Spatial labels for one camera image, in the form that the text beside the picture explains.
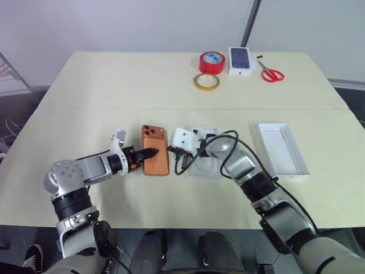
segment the wire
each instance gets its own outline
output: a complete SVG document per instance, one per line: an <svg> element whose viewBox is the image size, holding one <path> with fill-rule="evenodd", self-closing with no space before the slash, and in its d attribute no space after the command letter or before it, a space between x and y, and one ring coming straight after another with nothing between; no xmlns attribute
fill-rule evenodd
<svg viewBox="0 0 365 274"><path fill-rule="evenodd" d="M13 136L13 134L6 135L6 136L4 136L4 137L1 137L1 138L0 138L0 140L1 140L1 141L3 141L4 139L9 138L9 137L12 137L12 136Z"/></svg>
<svg viewBox="0 0 365 274"><path fill-rule="evenodd" d="M235 130L229 130L229 131L225 131L223 133L235 133L235 137L233 136L230 136L230 135L218 135L218 136L215 136L213 139L209 140L208 142L205 143L205 145L203 147L201 147L201 149L199 150L199 152L197 153L197 155L194 156L194 158L186 165L185 168L183 168L180 172L177 172L177 163L178 163L178 159L175 161L175 174L176 175L181 175L182 173L184 173L191 165L192 163L200 156L200 154L203 152L203 150L214 140L218 139L218 138L223 138L223 137L226 137L226 138L231 138L231 139L234 139L235 140L235 143L234 143L234 146L232 147L230 153L228 154L228 156L224 159L224 161L222 162L222 165L221 165L221 168L220 168L220 171L221 171L221 174L222 176L226 177L226 178L229 178L229 179L232 179L231 177L229 176L226 176L222 173L222 169L225 165L225 163L229 160L229 158L231 157L231 155L233 154L233 151L234 149L236 148L236 145L237 143L240 143L242 144L244 147L246 147L248 149L248 151L250 151L250 153L252 154L252 156L255 158L255 160L257 161L257 163L259 164L259 166L261 167L262 171L267 175L267 177L269 177L269 179L271 179L274 184L281 188L282 191L287 194L297 205L298 207L303 211L303 213L308 217L308 219L312 222L312 225L313 225L313 228L314 228L314 231L315 233L319 234L319 231L318 231L318 228L317 226L315 225L313 219L311 218L311 216L309 215L309 213L306 211L306 209L302 206L302 204L288 191L286 190L283 186L281 186L277 181L278 181L278 178L277 177L272 177L270 175L270 173L267 171L267 169L263 166L261 160L259 159L259 157L256 155L256 153L250 148L250 146L248 144L246 144L244 141L242 141L241 139L238 138L238 133L237 131Z"/></svg>
<svg viewBox="0 0 365 274"><path fill-rule="evenodd" d="M13 120L8 119L8 118L5 119L5 126L7 127L7 129L11 132L11 134L14 137L18 137L19 132L17 134L14 133L14 131L12 131L11 128L10 128L10 126L7 124L7 121L10 121L19 130L19 132L21 131L21 128L17 124L15 124Z"/></svg>
<svg viewBox="0 0 365 274"><path fill-rule="evenodd" d="M128 274L132 274L129 268L125 264L123 264L116 256L112 255L112 257L118 261L118 263L128 272Z"/></svg>
<svg viewBox="0 0 365 274"><path fill-rule="evenodd" d="M203 153L203 151L205 150L205 148L209 145L209 144L211 144L211 142L212 141L215 141L215 140L217 140L217 139L219 139L219 138L226 138L226 137L229 137L229 138L232 138L232 139L237 139L238 140L238 133L237 133L237 131L235 131L235 130L229 130L229 131L225 131L225 132L223 132L222 134L224 134L224 133L231 133L231 132L234 132L235 133L235 135L236 135L236 137L233 137L233 136L230 136L230 135L218 135L218 136L215 136L215 137L213 137L211 140L209 140L208 142L206 142L201 148L200 148L200 150L198 151L198 153L193 157L193 159L191 159L190 160L190 162L184 167L184 168L182 168L180 171L177 171L177 165L178 165L178 163L179 163L179 158L177 158L176 160L175 160L175 174L176 175L181 175L181 174L183 174L195 161L196 161L196 159L198 159L198 157ZM237 145L237 142L235 142L235 144L234 144L234 146L233 146L233 148L231 149L231 151L230 151L230 153L228 154L228 156L226 157L226 159L224 159L224 161L226 161L226 160L228 160L229 159L229 157L231 157L231 155L232 155L232 153L233 153L233 151L234 151L234 149L235 149L235 147L236 147L236 145ZM226 176L226 175L224 175L224 174L222 174L222 176L224 176L224 177L226 177L226 178L228 178L228 179L231 179L231 177L229 177L229 176Z"/></svg>
<svg viewBox="0 0 365 274"><path fill-rule="evenodd" d="M104 154L104 153L107 153L107 152L109 152L109 151L110 151L110 150L105 150L105 151L103 151L103 152L98 152L98 153L95 153L95 154L92 154L92 155L84 156L84 157L81 157L81 158L79 158L79 159L76 159L76 161L78 161L78 160L82 160L82 159L85 159L85 158L88 158L88 157L98 156L98 155L100 155L100 154Z"/></svg>
<svg viewBox="0 0 365 274"><path fill-rule="evenodd" d="M226 157L226 159L224 159L224 161L222 162L222 165L221 165L221 167L220 167L220 169L219 169L219 172L221 173L221 175L223 176L223 177L226 177L227 179L232 179L232 177L231 176L228 176L228 175L225 175L224 173L223 173L223 168L224 168L224 165L227 163L227 161L229 160L229 158L232 156L232 154L233 154L233 152L234 152L234 150L236 149L236 147L237 147L237 143L238 143L238 132L236 131L236 130L229 130L229 131L225 131L225 132L223 132L223 133L234 133L235 134L235 138L234 138L234 144L233 144L233 147L232 147L232 149L230 150L230 152L228 153L228 155L227 155L227 157Z"/></svg>
<svg viewBox="0 0 365 274"><path fill-rule="evenodd" d="M305 215L307 215L308 219L312 222L312 225L313 225L313 228L314 228L314 231L315 233L319 234L319 231L318 231L318 228L317 226L315 225L313 219L311 218L311 216L309 215L309 213L306 211L306 209L304 208L304 206L302 206L302 204L288 191L286 190L285 187L281 186L279 183L278 183L278 179L277 177L272 177L268 171L266 170L266 168L263 166L262 162L260 161L259 157L256 155L256 153L245 143L243 142L242 140L238 140L239 143L241 143L242 145L244 145L249 151L250 153L254 156L255 160L257 161L257 163L260 165L261 169L263 170L263 172L271 179L274 181L274 183L282 189L283 192L286 193L286 195L288 195L297 205L298 207L303 211L303 213Z"/></svg>
<svg viewBox="0 0 365 274"><path fill-rule="evenodd" d="M93 157L93 156L98 156L100 154L104 154L104 153L107 153L109 152L110 150L105 150L105 151L102 151L102 152L98 152L98 153L95 153L95 154L92 154L92 155L88 155L88 156L84 156L84 157L81 157L79 159L76 159L76 161L79 161L79 160L82 160L82 159L85 159L85 158L88 158L88 157ZM87 187L87 193L89 193L89 190L90 190L90 186Z"/></svg>

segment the yellow tape roll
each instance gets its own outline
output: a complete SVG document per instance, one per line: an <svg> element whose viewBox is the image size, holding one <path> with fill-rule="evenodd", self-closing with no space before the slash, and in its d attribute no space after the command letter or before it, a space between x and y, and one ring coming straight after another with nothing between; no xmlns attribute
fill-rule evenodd
<svg viewBox="0 0 365 274"><path fill-rule="evenodd" d="M210 91L215 90L219 86L220 81L214 74L201 73L195 76L194 84L200 90Z"/></svg>

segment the orange smartphone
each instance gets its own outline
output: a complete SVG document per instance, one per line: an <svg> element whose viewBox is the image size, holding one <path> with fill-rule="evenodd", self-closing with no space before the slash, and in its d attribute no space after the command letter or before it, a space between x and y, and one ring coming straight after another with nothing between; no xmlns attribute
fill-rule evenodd
<svg viewBox="0 0 365 274"><path fill-rule="evenodd" d="M166 132L161 127L147 124L142 126L143 149L152 147L159 150L154 157L143 160L144 175L165 176L169 174L166 137Z"/></svg>

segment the red tape roll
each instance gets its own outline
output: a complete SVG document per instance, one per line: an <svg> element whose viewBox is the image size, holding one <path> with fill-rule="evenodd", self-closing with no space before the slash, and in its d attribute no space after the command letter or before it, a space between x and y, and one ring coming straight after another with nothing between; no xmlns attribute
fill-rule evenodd
<svg viewBox="0 0 365 274"><path fill-rule="evenodd" d="M207 51L200 55L199 70L203 73L219 74L224 68L226 58L216 51Z"/></svg>

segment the black cable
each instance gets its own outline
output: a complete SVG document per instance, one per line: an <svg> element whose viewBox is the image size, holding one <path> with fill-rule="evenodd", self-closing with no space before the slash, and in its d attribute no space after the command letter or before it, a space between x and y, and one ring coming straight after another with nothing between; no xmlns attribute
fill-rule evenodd
<svg viewBox="0 0 365 274"><path fill-rule="evenodd" d="M312 222L313 228L315 233L317 233L319 235L319 231L317 226L315 225L313 219L311 218L311 216L309 215L309 213L306 211L306 209L302 206L302 204L288 191L286 190L283 186L281 186L277 181L278 178L277 177L272 177L270 175L270 173L267 171L267 169L263 166L261 160L259 159L259 157L256 155L256 153L249 147L248 144L246 144L244 141L242 141L241 139L238 138L238 133L235 130L229 130L223 133L235 133L235 137L230 136L230 135L218 135L216 137L214 137L213 139L211 139L210 141L208 141L207 143L205 143L205 145L199 150L198 154L186 165L186 167L181 170L180 172L177 172L177 162L178 160L175 162L175 174L176 175L180 175L182 173L184 173L191 165L192 163L199 157L199 155L201 154L201 152L214 140L218 139L218 138L222 138L222 137L227 137L227 138L231 138L231 139L235 139L235 144L233 146L233 148L231 149L230 153L228 154L228 156L224 159L224 161L222 162L221 165L221 174L222 174L222 169L225 165L225 163L229 160L229 158L231 157L234 149L236 148L237 142L239 142L240 144L242 144L244 147L246 147L248 149L248 151L250 151L250 153L252 154L252 156L255 158L255 160L257 161L257 163L259 164L259 166L261 167L262 171L267 175L267 177L269 177L272 181L274 181L274 184L276 184L277 187L281 188L282 191L287 194L297 205L298 207L303 211L303 213L308 217L308 219ZM222 176L231 179L231 177L226 176L224 174L222 174Z"/></svg>
<svg viewBox="0 0 365 274"><path fill-rule="evenodd" d="M226 157L226 159L224 159L224 161L222 162L222 165L221 165L221 167L219 168L219 172L221 173L221 175L223 176L223 177L226 177L227 179L232 179L232 177L231 176L228 176L228 175L225 175L224 173L223 173L223 168L224 168L224 165L227 163L227 161L229 160L229 158L232 156L232 154L233 154L233 152L234 152L234 150L236 149L236 147L237 147L237 143L238 143L238 132L236 131L236 130L229 130L229 131L226 131L226 132L223 132L223 133L234 133L235 134L235 138L234 138L234 144L233 144L233 147L232 147L232 149L230 150L230 152L228 153L228 155L227 155L227 157Z"/></svg>
<svg viewBox="0 0 365 274"><path fill-rule="evenodd" d="M81 158L79 158L79 159L76 159L76 161L78 161L78 160L82 160L82 159L85 159L85 158L88 158L88 157L98 156L98 155L100 155L100 154L104 154L104 153L107 153L107 152L109 152L109 151L110 151L110 150L105 150L105 151L103 151L103 152L99 152L99 153L95 153L95 154L92 154L92 155L84 156L84 157L81 157Z"/></svg>
<svg viewBox="0 0 365 274"><path fill-rule="evenodd" d="M125 264L123 264L116 256L112 255L112 257L118 261L118 263L128 272L128 274L132 274L129 268Z"/></svg>
<svg viewBox="0 0 365 274"><path fill-rule="evenodd" d="M179 162L179 159L177 158L176 160L175 160L175 174L176 175L181 175L181 174L183 174L195 161L196 161L196 159L198 159L198 157L203 153L203 151L205 150L205 148L212 142L212 141L215 141L215 140L217 140L217 139L219 139L219 138L225 138L225 137L229 137L229 138L232 138L232 139L237 139L238 140L238 133L237 133L237 131L235 131L235 130L229 130L229 131L225 131L225 132L223 132L222 134L224 134L224 133L231 133L231 132L233 132L233 133L235 133L235 135L236 135L236 137L233 137L233 136L230 136L230 135L218 135L218 136L215 136L215 137L213 137L211 140L209 140L208 142L206 142L202 147L200 147L200 150L198 151L198 153L193 157L193 159L191 159L190 160L190 162L184 167L184 168L182 168L180 171L177 171L177 164L178 164L178 162ZM229 157L231 157L231 155L232 155L232 153L233 153L233 151L234 151L234 149L236 148L236 145L237 145L237 142L235 142L235 144L234 144L234 146L233 146L233 148L231 149L231 151L230 151L230 153L229 153L229 155L226 157L226 159L224 159L224 161L226 161L226 160L228 160L229 159ZM224 175L224 174L222 174L222 176L224 176L224 177L226 177L226 178L229 178L229 179L231 179L231 177L229 177L229 176L226 176L226 175Z"/></svg>
<svg viewBox="0 0 365 274"><path fill-rule="evenodd" d="M82 160L82 159L85 159L85 158L88 158L88 157L98 156L98 155L100 155L100 154L104 154L104 153L107 153L107 152L109 152L109 151L110 151L110 150L105 150L105 151L103 151L103 152L98 152L98 153L95 153L95 154L92 154L92 155L84 156L84 157L81 157L81 158L79 158L79 159L76 159L76 161L78 161L78 160ZM90 186L88 186L88 187L87 187L87 193L89 193L89 190L90 190Z"/></svg>

